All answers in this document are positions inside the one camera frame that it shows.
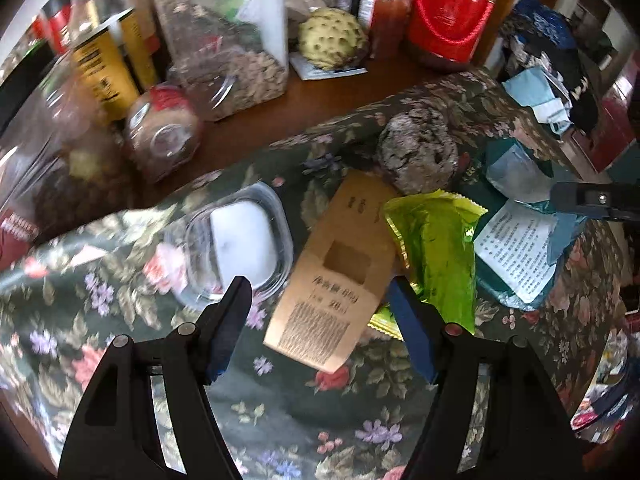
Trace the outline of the brown paper packet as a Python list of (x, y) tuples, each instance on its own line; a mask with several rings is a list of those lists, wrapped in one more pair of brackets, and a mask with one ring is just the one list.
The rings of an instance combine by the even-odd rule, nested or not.
[(300, 253), (264, 345), (326, 373), (346, 363), (393, 277), (396, 249), (381, 178), (349, 170)]

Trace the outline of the green snack packet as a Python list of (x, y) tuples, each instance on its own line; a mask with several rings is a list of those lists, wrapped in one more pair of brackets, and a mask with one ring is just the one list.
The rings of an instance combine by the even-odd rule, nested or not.
[(473, 238), (488, 210), (443, 190), (389, 200), (382, 208), (405, 276), (416, 296), (447, 323), (475, 330)]

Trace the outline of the teal bag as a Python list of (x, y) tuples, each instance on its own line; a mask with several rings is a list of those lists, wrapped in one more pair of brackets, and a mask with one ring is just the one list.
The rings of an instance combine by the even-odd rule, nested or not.
[(586, 223), (551, 203), (553, 185), (577, 178), (514, 139), (489, 141), (469, 170), (459, 190), (487, 209), (474, 234), (477, 285), (506, 307), (536, 310)]

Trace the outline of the grey foil ball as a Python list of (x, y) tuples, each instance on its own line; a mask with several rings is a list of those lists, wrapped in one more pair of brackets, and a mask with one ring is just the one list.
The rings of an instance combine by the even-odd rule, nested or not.
[(446, 188), (458, 169), (457, 144), (439, 110), (416, 107), (390, 118), (378, 137), (378, 161), (404, 195)]

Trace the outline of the light blue paper bag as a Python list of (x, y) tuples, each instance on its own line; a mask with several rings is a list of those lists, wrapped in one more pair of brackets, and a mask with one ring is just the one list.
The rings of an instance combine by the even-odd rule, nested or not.
[(573, 125), (570, 120), (573, 104), (568, 91), (541, 67), (526, 68), (502, 86), (519, 106), (533, 111), (538, 124), (547, 126), (556, 136), (562, 136)]

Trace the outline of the blue clothes pile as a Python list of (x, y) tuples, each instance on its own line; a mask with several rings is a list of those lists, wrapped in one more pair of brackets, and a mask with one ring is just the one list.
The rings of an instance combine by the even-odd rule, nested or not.
[(572, 127), (589, 134), (598, 124), (599, 105), (564, 16), (539, 0), (520, 0), (503, 21), (500, 36), (504, 65), (498, 81), (503, 84), (526, 68), (541, 67), (568, 91)]

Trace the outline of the wooden table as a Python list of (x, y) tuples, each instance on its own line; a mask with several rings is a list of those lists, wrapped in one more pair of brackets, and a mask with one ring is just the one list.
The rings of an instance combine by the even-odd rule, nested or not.
[(202, 123), (202, 140), (190, 162), (144, 189), (142, 204), (152, 206), (209, 171), (224, 169), (264, 146), (342, 116), (440, 76), (407, 53), (388, 61), (370, 60), (364, 74), (303, 81), (291, 72), (280, 98), (241, 110), (220, 122)]

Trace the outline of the red thermos jug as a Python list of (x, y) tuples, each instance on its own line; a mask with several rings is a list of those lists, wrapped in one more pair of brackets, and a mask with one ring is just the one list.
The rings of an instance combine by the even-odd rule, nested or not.
[(412, 0), (407, 39), (454, 64), (471, 61), (496, 0)]

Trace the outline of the custard apple fruit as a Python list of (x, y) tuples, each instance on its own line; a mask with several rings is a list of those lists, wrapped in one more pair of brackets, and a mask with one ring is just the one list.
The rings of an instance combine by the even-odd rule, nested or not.
[(320, 70), (357, 66), (369, 51), (369, 37), (357, 19), (341, 9), (320, 8), (298, 28), (298, 50)]

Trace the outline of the clear jar with gold lid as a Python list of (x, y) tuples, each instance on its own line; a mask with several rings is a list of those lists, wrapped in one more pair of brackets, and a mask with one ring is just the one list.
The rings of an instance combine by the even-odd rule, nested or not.
[(168, 79), (198, 117), (218, 122), (288, 86), (284, 0), (153, 0), (171, 57)]

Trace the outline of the red sauce bottle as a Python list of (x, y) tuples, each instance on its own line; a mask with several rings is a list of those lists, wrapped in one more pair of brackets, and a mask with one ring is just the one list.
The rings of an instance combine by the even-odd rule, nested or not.
[(360, 0), (358, 21), (368, 33), (370, 58), (394, 58), (405, 37), (411, 0)]

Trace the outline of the yellow oil bottle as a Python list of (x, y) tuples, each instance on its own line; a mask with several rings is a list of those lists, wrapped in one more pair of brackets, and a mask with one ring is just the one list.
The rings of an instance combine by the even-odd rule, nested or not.
[(72, 0), (70, 50), (111, 122), (122, 124), (138, 97), (158, 83), (131, 0)]

